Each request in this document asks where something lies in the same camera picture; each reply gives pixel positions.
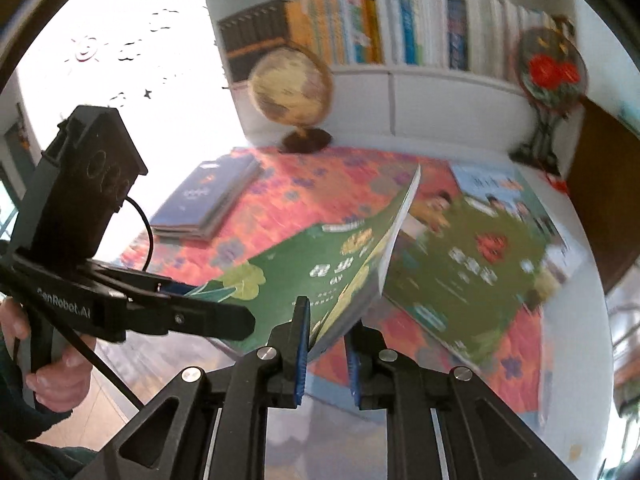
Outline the round embroidered fan stand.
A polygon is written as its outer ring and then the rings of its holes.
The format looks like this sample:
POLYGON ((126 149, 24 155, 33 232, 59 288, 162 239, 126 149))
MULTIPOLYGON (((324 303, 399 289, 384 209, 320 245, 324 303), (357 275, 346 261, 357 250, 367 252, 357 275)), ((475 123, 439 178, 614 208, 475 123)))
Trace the round embroidered fan stand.
POLYGON ((535 112, 530 136, 509 153, 517 164, 557 177, 553 151, 556 128, 586 95, 588 70, 574 41, 555 28, 535 26, 522 32, 514 49, 516 80, 535 112))

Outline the olive green insect book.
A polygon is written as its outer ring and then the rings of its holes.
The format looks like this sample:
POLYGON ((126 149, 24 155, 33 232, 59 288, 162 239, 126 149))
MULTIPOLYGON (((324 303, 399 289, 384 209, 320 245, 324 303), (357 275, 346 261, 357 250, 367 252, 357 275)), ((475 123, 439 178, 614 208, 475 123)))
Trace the olive green insect book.
POLYGON ((559 233, 543 214, 500 210, 465 195, 438 210, 411 206, 384 295, 463 362, 485 365, 518 311, 536 304, 559 233))

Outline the white bookshelf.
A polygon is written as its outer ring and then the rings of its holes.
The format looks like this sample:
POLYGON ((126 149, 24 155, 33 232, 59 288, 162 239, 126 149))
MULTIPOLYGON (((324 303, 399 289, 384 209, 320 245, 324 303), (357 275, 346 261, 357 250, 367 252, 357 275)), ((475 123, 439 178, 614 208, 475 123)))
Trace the white bookshelf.
POLYGON ((535 112, 516 80, 514 49, 535 26, 570 26, 560 10, 510 0, 387 0, 393 62, 383 62, 376 0, 266 0, 213 23, 233 104, 247 139, 274 142, 285 126, 250 102, 250 71, 267 52, 294 42, 329 66, 334 97, 323 128, 336 140, 416 138, 497 152, 522 142, 535 112))

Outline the floral orange table mat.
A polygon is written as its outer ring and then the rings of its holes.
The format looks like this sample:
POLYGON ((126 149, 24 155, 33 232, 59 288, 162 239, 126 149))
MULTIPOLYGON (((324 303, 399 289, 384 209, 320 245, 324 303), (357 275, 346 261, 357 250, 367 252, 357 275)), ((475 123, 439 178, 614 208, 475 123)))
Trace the floral orange table mat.
POLYGON ((346 386, 338 330, 357 315, 407 356, 468 364, 514 411, 538 411, 537 304, 554 229, 518 170, 359 148, 252 157, 262 174, 212 240, 139 237, 120 263, 248 307, 256 327, 236 354, 307 297, 322 385, 346 386))

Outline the light blue cartoon book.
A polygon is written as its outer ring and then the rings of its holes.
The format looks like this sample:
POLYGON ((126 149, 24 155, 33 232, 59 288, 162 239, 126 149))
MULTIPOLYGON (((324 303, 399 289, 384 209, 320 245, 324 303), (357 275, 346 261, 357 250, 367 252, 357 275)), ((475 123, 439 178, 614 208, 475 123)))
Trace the light blue cartoon book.
MULTIPOLYGON (((496 216, 507 214, 528 226, 533 236, 546 242, 541 273, 550 275, 555 285, 562 285, 577 271, 586 258, 585 249, 570 232, 544 208, 544 204, 526 179, 514 167, 491 167, 472 162, 450 160, 458 195, 472 208, 496 216)), ((445 233, 452 223, 454 196, 445 190, 417 198, 405 222, 407 230, 418 223, 436 235, 445 233)))

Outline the yellow desk globe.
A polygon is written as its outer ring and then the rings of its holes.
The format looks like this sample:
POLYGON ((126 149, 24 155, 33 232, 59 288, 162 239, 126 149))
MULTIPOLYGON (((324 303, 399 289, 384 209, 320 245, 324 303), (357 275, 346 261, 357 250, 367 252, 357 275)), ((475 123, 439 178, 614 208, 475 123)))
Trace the yellow desk globe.
POLYGON ((254 66, 247 87, 262 116, 292 128, 280 141, 282 153, 314 154, 331 144, 319 125, 331 110, 334 81, 317 55, 294 42, 277 47, 254 66))

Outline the brown wooden cabinet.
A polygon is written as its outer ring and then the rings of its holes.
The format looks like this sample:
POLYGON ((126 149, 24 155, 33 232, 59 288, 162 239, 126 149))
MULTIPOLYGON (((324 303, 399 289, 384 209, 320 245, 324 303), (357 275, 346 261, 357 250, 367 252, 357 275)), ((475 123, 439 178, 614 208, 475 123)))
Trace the brown wooden cabinet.
POLYGON ((603 290, 610 292, 639 258, 640 141, 590 99, 566 178, 603 290))

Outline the dark blue fable book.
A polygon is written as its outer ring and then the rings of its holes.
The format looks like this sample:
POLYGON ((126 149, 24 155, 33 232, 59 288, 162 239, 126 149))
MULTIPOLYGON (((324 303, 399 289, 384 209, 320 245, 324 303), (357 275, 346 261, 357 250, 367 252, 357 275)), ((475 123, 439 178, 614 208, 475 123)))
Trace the dark blue fable book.
POLYGON ((262 173, 253 154, 201 162, 150 220, 160 237, 210 240, 235 202, 262 173))

